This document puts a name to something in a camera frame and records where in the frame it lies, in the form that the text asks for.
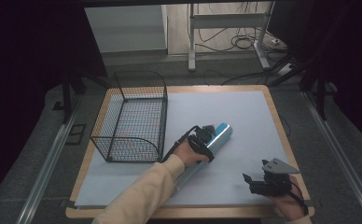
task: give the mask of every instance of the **person's hand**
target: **person's hand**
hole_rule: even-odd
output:
[[[299,188],[297,178],[290,175],[289,180]],[[300,195],[300,192],[296,186],[292,185],[291,192],[301,198],[302,195]],[[274,202],[279,211],[283,214],[283,216],[285,216],[288,219],[288,221],[297,220],[305,216],[300,204],[297,201],[295,201],[295,199],[291,198],[289,195],[281,197],[272,197],[272,196],[266,196],[266,197]]]
[[[190,148],[188,141],[184,141],[173,152],[185,166],[190,166],[196,161],[208,161],[208,157],[198,154]]]

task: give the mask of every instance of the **person's arm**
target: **person's arm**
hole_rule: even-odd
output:
[[[208,158],[196,154],[188,142],[182,143],[164,163],[156,162],[109,204],[92,223],[146,223],[173,193],[174,181],[185,166]]]
[[[294,176],[290,176],[290,181],[294,183],[292,185],[291,192],[301,197],[300,191],[298,190],[298,181]],[[289,195],[282,197],[270,197],[270,200],[276,205],[280,213],[288,220],[286,224],[312,224],[309,216],[305,216],[302,207],[300,204],[291,198]]]

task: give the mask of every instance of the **wooden table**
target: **wooden table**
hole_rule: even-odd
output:
[[[299,169],[297,161],[295,160],[291,146],[286,138],[283,125],[277,114],[277,110],[274,106],[271,94],[266,86],[263,85],[251,85],[251,86],[192,86],[192,87],[167,87],[167,91],[171,92],[220,92],[220,91],[262,91],[264,93],[266,102],[271,111],[271,115],[274,121],[274,125],[279,134],[280,140],[285,150],[285,155],[289,161],[289,164]],[[104,102],[108,102],[110,94],[104,98]],[[75,202],[79,193],[80,187],[84,181],[85,175],[88,172],[91,157],[95,147],[90,141],[85,158],[82,162],[77,181],[74,186],[73,192],[70,197],[71,202]],[[294,175],[298,182],[300,189],[303,193],[303,197],[306,201],[310,200],[309,192],[306,189],[302,175]],[[103,208],[97,209],[78,209],[67,207],[66,215],[70,218],[92,218],[96,217],[103,212]],[[309,214],[314,214],[314,208],[309,206]],[[151,218],[260,218],[260,217],[276,217],[279,216],[276,208],[272,205],[244,205],[244,206],[205,206],[205,207],[166,207],[159,208]]]

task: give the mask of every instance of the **wire mesh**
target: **wire mesh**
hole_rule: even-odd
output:
[[[167,89],[154,72],[115,74],[90,140],[106,161],[153,162],[163,155]]]

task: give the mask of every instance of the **sleeve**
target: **sleeve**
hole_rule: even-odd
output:
[[[309,216],[306,216],[297,220],[288,221],[285,224],[312,224],[312,220]]]
[[[184,172],[184,163],[175,155],[156,162],[109,204],[93,224],[146,223],[173,193],[174,181]]]

